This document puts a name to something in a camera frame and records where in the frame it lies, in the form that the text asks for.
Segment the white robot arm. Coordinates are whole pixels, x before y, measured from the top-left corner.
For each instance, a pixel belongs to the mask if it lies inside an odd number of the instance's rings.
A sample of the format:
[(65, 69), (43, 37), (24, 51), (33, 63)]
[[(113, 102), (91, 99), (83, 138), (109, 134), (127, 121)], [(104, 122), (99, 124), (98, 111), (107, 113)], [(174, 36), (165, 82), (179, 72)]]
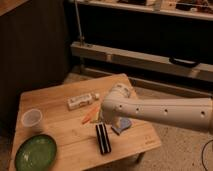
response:
[(111, 88), (101, 104), (106, 124), (128, 117), (213, 134), (211, 98), (141, 100), (130, 94), (130, 88), (122, 83)]

